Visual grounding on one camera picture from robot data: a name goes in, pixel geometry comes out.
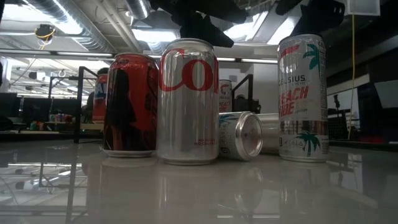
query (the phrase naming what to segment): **aluminum can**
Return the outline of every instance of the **aluminum can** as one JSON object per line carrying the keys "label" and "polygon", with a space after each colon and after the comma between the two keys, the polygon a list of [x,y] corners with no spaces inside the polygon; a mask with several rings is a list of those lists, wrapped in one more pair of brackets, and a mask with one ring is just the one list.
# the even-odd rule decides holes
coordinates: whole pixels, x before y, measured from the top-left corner
{"label": "aluminum can", "polygon": [[279,154],[325,162],[329,154],[325,45],[317,35],[282,40],[278,48]]}
{"label": "aluminum can", "polygon": [[250,161],[262,146],[259,118],[251,112],[220,113],[220,157]]}
{"label": "aluminum can", "polygon": [[220,80],[220,93],[218,94],[219,113],[232,112],[232,82]]}
{"label": "aluminum can", "polygon": [[157,155],[166,163],[207,164],[218,156],[218,61],[213,46],[178,39],[160,60]]}
{"label": "aluminum can", "polygon": [[153,58],[132,53],[116,56],[109,68],[105,150],[155,150],[158,75]]}
{"label": "aluminum can", "polygon": [[95,82],[93,102],[93,123],[103,124],[105,119],[106,92],[108,89],[108,74],[98,76]]}
{"label": "aluminum can", "polygon": [[279,153],[279,114],[257,114],[262,126],[261,154]]}

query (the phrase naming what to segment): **black object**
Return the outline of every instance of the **black object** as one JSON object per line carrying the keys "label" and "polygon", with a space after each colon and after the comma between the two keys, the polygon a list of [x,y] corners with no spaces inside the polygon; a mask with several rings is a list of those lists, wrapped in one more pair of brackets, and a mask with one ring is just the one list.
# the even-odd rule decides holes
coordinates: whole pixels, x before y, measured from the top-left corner
{"label": "black object", "polygon": [[16,113],[14,111],[16,107],[15,104],[18,104],[17,93],[0,93],[0,116],[18,116],[18,112]]}
{"label": "black object", "polygon": [[54,29],[48,24],[40,24],[39,28],[36,29],[35,35],[37,38],[43,41],[50,41],[53,37]]}
{"label": "black object", "polygon": [[51,99],[47,98],[24,98],[22,107],[22,118],[26,125],[32,121],[47,121],[51,106]]}
{"label": "black object", "polygon": [[[243,83],[246,82],[246,80],[248,80],[248,82],[249,82],[247,106],[246,106],[246,108],[239,107],[239,110],[238,110],[238,108],[235,106],[235,102],[236,102],[236,100],[235,100],[235,91],[241,85],[243,85]],[[257,105],[254,105],[254,103],[253,103],[253,74],[246,75],[246,77],[244,77],[242,79],[242,81],[239,82],[235,86],[235,88],[232,89],[231,97],[233,99],[233,101],[232,101],[232,111],[234,111],[234,112],[235,111],[251,111],[251,112],[256,112],[257,111],[258,101],[257,101]],[[242,98],[238,98],[237,101],[241,102],[241,103],[239,103],[239,105],[244,105],[245,103],[243,103],[243,101],[246,101],[246,100],[244,98],[243,99]]]}
{"label": "black object", "polygon": [[[238,24],[243,23],[248,16],[247,12],[240,9],[232,0],[150,0],[150,3],[153,9],[161,7],[172,15],[172,20],[181,26],[181,37],[205,40],[220,47],[232,47],[234,42],[211,23],[209,16]],[[197,11],[206,16],[203,18]]]}
{"label": "black object", "polygon": [[[301,0],[281,0],[275,11],[284,15]],[[301,5],[302,16],[290,36],[298,34],[319,34],[339,26],[344,19],[345,5],[334,0],[311,0],[307,6]]]}
{"label": "black object", "polygon": [[51,114],[76,114],[76,99],[53,99],[51,106]]}

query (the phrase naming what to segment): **fluorescent light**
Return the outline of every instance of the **fluorescent light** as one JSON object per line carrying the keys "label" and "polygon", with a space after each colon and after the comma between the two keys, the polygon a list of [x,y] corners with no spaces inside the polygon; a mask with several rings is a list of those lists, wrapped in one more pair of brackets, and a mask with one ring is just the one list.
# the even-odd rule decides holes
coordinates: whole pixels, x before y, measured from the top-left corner
{"label": "fluorescent light", "polygon": [[153,59],[160,59],[162,56],[161,55],[148,55]]}
{"label": "fluorescent light", "polygon": [[139,30],[133,29],[132,32],[137,40],[145,42],[171,42],[177,39],[174,31],[159,31],[159,30]]}
{"label": "fluorescent light", "polygon": [[65,56],[87,56],[87,57],[112,57],[112,54],[104,53],[84,53],[84,52],[58,52],[59,55]]}
{"label": "fluorescent light", "polygon": [[219,62],[234,62],[235,58],[217,58]]}
{"label": "fluorescent light", "polygon": [[261,13],[257,21],[254,23],[253,28],[250,30],[249,34],[246,36],[245,41],[253,39],[254,35],[257,34],[257,31],[260,29],[260,26],[264,22],[268,15],[268,11]]}
{"label": "fluorescent light", "polygon": [[36,55],[50,55],[51,53],[45,50],[14,50],[14,49],[0,49],[0,53],[10,54],[36,54]]}
{"label": "fluorescent light", "polygon": [[267,44],[279,44],[283,38],[288,37],[292,33],[298,21],[299,18],[297,17],[288,17],[285,22],[279,26],[274,35],[272,35],[271,39],[268,40]]}
{"label": "fluorescent light", "polygon": [[76,87],[68,87],[67,90],[71,90],[71,91],[77,92],[78,89]]}
{"label": "fluorescent light", "polygon": [[242,58],[242,62],[245,62],[245,63],[278,64],[278,60],[276,60],[276,59],[249,59],[249,58]]}

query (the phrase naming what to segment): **yellow cable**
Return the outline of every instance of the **yellow cable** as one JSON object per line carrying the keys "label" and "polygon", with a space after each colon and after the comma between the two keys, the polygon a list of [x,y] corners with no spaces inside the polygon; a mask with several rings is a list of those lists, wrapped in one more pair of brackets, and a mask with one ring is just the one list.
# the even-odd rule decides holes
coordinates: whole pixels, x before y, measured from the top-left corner
{"label": "yellow cable", "polygon": [[352,30],[353,30],[353,86],[351,88],[351,108],[349,109],[349,130],[348,139],[351,136],[351,122],[353,119],[353,98],[354,98],[354,85],[355,85],[355,15],[352,15]]}

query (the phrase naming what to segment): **wall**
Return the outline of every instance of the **wall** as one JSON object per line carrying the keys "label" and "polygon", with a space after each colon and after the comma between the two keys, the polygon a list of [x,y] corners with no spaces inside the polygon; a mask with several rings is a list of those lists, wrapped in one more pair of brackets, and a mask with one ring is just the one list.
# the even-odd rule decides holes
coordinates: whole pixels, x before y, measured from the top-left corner
{"label": "wall", "polygon": [[[277,65],[254,64],[247,70],[238,68],[221,68],[220,79],[229,79],[230,75],[236,75],[237,82],[232,82],[233,88],[247,75],[254,75],[253,98],[258,99],[261,105],[261,113],[278,113],[278,78]],[[235,93],[248,97],[248,84],[243,84]]]}

